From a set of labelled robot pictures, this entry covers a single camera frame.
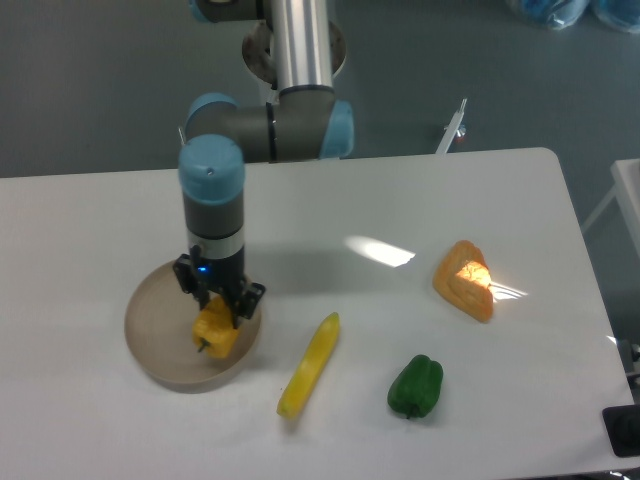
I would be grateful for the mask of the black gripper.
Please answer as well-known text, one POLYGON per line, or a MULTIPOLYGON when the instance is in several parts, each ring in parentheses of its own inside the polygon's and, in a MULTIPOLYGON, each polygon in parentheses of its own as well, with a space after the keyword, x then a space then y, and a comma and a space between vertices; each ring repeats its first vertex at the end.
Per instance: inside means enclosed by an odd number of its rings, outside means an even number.
POLYGON ((199 246, 182 254, 172 265, 180 289, 204 310, 212 295, 220 296, 231 312, 232 326, 239 329, 242 318, 252 318, 266 287, 245 274, 245 249, 221 258, 206 258, 199 246))

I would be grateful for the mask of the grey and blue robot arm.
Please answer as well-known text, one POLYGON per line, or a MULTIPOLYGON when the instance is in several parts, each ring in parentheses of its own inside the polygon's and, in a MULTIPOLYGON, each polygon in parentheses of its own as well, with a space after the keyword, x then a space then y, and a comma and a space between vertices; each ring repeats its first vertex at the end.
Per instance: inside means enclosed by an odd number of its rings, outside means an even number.
POLYGON ((270 29, 277 100, 243 108, 208 93, 190 106, 178 158, 188 251, 174 263, 181 289, 201 308, 212 294, 234 327, 264 295, 245 275, 245 166, 343 158, 354 146, 351 105, 333 87, 330 21, 323 1, 192 1, 211 23, 262 20, 270 29))

